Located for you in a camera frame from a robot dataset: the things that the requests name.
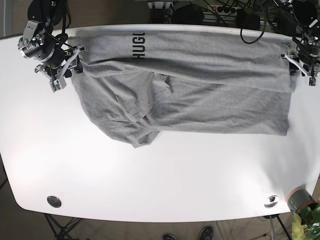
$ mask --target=black shoe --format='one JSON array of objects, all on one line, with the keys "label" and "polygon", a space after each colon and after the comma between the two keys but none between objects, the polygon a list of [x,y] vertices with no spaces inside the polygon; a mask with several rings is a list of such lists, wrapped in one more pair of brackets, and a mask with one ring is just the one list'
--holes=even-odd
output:
[{"label": "black shoe", "polygon": [[163,240],[179,240],[179,239],[172,234],[165,234],[163,235]]},{"label": "black shoe", "polygon": [[213,236],[214,230],[212,227],[206,226],[204,229],[202,229],[199,240],[212,240]]}]

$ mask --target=folded shirt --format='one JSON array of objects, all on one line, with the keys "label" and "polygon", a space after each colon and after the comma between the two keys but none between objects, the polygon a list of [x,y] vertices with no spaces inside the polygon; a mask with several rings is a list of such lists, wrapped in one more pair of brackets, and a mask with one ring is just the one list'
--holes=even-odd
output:
[{"label": "folded shirt", "polygon": [[85,46],[72,84],[90,120],[135,148],[159,131],[285,136],[294,82],[286,42],[205,32],[108,32]]}]

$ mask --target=potted plant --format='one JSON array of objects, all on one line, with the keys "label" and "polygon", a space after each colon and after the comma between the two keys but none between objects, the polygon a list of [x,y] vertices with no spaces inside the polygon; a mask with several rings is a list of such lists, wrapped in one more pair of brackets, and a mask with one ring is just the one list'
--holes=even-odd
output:
[{"label": "potted plant", "polygon": [[292,240],[320,240],[320,203],[298,187],[289,194],[287,204],[293,213]]}]

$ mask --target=white table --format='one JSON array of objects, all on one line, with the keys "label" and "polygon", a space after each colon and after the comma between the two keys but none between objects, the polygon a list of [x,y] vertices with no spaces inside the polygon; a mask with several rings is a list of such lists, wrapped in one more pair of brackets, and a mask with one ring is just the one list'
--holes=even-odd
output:
[{"label": "white table", "polygon": [[[73,29],[204,31],[183,25],[118,25]],[[264,38],[283,38],[266,33]],[[24,209],[88,219],[196,222],[288,212],[285,195],[320,172],[320,82],[299,79],[286,137],[162,132],[134,149],[111,140],[82,110],[73,86],[52,93],[24,59],[18,37],[0,40],[0,153],[16,202]],[[279,203],[265,208],[268,197]],[[62,201],[60,208],[48,196]]]}]

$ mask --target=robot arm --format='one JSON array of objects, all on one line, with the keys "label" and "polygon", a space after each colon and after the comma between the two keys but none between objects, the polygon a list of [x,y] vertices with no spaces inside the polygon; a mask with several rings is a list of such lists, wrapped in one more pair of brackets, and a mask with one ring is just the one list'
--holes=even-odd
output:
[{"label": "robot arm", "polygon": [[320,71],[320,21],[318,11],[311,1],[300,0],[274,0],[278,8],[288,13],[288,21],[295,21],[300,30],[300,38],[295,36],[297,51],[285,56],[298,69],[302,75],[309,77],[309,85],[315,86],[317,74]]},{"label": "robot arm", "polygon": [[[78,54],[85,50],[66,44],[67,0],[33,0],[27,15],[28,22],[18,49],[25,58],[42,62],[35,68],[35,72],[41,72],[50,79],[53,92],[63,89],[67,85],[64,77],[71,77],[71,69],[75,68],[77,73],[82,72]],[[62,33],[53,36],[54,26],[61,20]]]}]

